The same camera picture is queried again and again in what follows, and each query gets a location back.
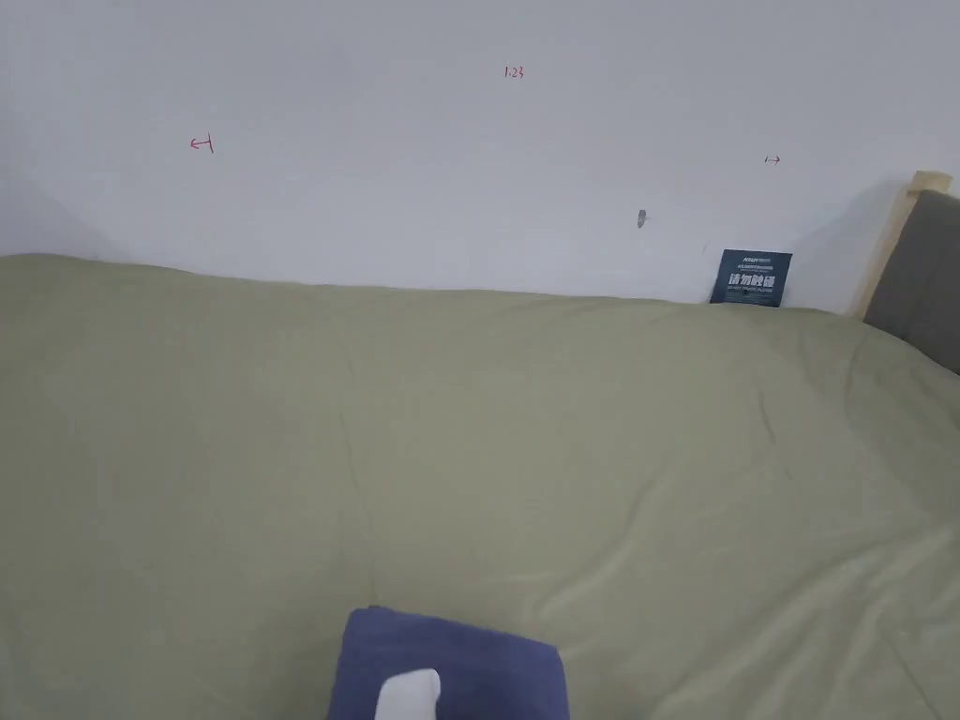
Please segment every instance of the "mattress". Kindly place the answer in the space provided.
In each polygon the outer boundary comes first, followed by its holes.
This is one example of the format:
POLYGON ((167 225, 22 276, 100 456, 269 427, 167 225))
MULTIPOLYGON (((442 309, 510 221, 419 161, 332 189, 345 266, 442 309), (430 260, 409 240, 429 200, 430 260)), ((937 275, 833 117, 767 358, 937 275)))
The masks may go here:
POLYGON ((0 717, 324 717, 350 611, 574 718, 960 717, 960 378, 827 313, 0 258, 0 717))

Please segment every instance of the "folded towel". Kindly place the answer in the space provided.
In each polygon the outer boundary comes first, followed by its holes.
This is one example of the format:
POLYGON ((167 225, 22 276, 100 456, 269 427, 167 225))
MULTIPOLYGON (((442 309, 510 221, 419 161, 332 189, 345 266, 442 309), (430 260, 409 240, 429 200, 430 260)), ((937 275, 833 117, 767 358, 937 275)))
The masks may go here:
POLYGON ((378 607, 350 614, 329 720, 371 720, 384 683, 423 668, 443 686, 437 720, 569 720, 556 648, 378 607))

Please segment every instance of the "dark blue label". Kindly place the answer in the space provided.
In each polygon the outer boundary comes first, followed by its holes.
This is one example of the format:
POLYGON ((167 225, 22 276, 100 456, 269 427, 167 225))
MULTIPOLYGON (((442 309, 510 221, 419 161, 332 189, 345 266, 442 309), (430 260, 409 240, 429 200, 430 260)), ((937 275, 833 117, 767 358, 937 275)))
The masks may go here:
POLYGON ((710 302, 780 307, 792 252, 724 250, 710 302))

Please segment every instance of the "upholstered headboard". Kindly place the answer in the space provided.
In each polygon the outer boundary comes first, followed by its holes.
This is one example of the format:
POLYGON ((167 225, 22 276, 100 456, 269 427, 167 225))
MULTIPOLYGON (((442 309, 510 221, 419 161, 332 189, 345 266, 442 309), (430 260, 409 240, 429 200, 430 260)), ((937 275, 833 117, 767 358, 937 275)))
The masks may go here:
POLYGON ((862 318, 960 373, 960 199, 925 189, 911 201, 862 318))

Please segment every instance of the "red handwriting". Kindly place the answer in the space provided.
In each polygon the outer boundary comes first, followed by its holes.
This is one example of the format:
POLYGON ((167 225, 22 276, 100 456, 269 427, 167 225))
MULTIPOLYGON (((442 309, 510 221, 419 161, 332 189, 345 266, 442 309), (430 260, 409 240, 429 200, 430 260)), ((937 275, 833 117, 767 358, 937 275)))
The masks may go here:
POLYGON ((193 148, 194 150, 200 150, 200 146, 201 146, 201 145, 209 145, 209 146, 210 146, 210 152, 211 152, 211 153, 213 152, 213 140, 210 139, 210 133, 209 133, 209 132, 206 134, 206 140, 204 140, 203 142, 197 142, 197 138, 196 138, 196 137, 193 138, 192 140, 190 140, 190 147, 193 148))

